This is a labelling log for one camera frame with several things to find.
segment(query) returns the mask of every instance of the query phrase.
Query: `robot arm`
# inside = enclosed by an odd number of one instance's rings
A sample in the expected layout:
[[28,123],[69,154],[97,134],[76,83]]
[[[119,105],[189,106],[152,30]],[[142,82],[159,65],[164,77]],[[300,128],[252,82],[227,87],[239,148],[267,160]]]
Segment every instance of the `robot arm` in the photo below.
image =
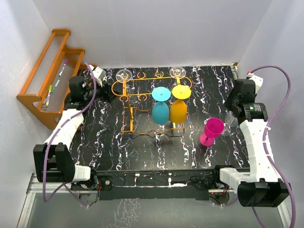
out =
[[218,181],[229,185],[243,207],[277,207],[289,195],[285,183],[273,168],[264,151],[263,132],[268,115],[262,103],[255,103],[263,79],[249,74],[249,79],[237,79],[225,105],[238,119],[244,134],[250,163],[250,175],[245,176],[229,166],[216,166]]
[[[111,102],[115,96],[112,94],[111,84],[104,81],[105,71],[97,67],[93,70],[93,74],[98,83],[96,98],[102,97]],[[92,99],[93,88],[88,86],[83,76],[70,78],[69,88],[71,92],[65,98],[65,108],[56,129],[44,144],[38,144],[34,147],[36,174],[40,182],[42,182],[46,148],[52,138],[54,139],[48,154],[46,182],[94,182],[91,167],[75,165],[69,152],[73,137],[84,121],[85,113],[79,114],[79,112]]]

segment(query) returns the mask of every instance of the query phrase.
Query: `glass base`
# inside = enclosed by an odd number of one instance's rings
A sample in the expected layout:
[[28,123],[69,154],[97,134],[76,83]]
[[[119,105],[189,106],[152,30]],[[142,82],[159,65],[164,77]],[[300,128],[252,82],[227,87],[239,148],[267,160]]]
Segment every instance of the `glass base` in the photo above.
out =
[[223,135],[223,136],[230,135],[229,126],[225,125],[225,128],[224,128],[223,132],[221,133],[221,135]]
[[201,134],[199,137],[199,141],[201,144],[203,144],[204,146],[211,146],[214,143],[214,139],[213,138],[208,138],[205,133]]

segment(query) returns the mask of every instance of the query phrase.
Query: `white backdrop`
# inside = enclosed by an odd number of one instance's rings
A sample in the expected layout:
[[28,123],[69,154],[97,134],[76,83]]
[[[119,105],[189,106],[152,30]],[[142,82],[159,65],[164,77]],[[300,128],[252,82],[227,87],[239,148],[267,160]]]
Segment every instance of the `white backdrop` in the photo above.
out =
[[31,0],[0,0],[0,226],[17,226],[31,174],[33,147],[50,130],[17,99],[50,32]]
[[[291,78],[291,93],[287,103],[273,121],[269,138],[275,162],[291,183],[297,206],[297,223],[304,224],[304,2],[276,0],[262,20],[244,53],[238,69],[239,77],[247,71],[272,64],[281,66]],[[259,70],[264,78],[257,101],[266,105],[269,116],[281,104],[287,90],[286,78],[278,70]]]
[[33,0],[100,67],[240,61],[271,0]]

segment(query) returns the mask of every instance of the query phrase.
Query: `orange wooden rack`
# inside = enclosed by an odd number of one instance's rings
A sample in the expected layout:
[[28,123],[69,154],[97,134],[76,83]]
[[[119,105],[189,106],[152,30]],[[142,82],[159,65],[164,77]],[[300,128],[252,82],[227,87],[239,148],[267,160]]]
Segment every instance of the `orange wooden rack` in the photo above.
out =
[[[62,116],[64,99],[70,92],[68,81],[77,75],[78,70],[86,68],[81,62],[85,50],[70,48],[66,41],[71,32],[68,29],[54,29],[44,46],[34,68],[29,74],[17,99],[23,103],[47,128],[55,129],[59,118]],[[60,77],[60,82],[50,96],[48,107],[45,99],[50,85],[55,85],[59,72],[64,64],[65,70]]]

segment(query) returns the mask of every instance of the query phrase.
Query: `black marble surface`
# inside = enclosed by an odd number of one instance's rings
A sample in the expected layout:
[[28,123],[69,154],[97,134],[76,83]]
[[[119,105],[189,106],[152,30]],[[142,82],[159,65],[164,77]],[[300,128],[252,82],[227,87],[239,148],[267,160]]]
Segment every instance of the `black marble surface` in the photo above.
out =
[[[185,67],[187,77],[193,82],[192,95],[185,100],[188,115],[185,133],[175,130],[167,134],[140,135],[125,133],[122,135],[123,103],[116,98],[110,104],[96,99],[90,107],[84,126],[77,132],[71,144],[71,155],[75,163],[93,165],[98,171],[108,170],[160,170],[160,169],[212,169],[216,164],[231,164],[235,167],[249,167],[244,136],[240,128],[232,127],[229,136],[215,139],[211,147],[204,147],[199,136],[204,131],[206,121],[211,117],[224,120],[227,113],[223,103],[233,87],[233,73],[230,66],[191,66]],[[145,72],[148,78],[162,71],[169,75],[169,67],[129,68],[133,77]],[[107,69],[109,82],[116,81],[115,74],[120,69]],[[88,70],[81,72],[89,78]],[[128,82],[134,93],[150,93],[158,86],[172,87],[174,79],[144,80]],[[182,79],[182,84],[190,85]],[[122,84],[115,87],[122,91]],[[174,102],[171,97],[168,105]],[[147,101],[130,99],[132,106],[140,109],[150,108],[155,101],[148,96]],[[152,122],[151,112],[134,114],[134,127],[137,131],[151,129],[163,131],[170,127],[159,126]]]

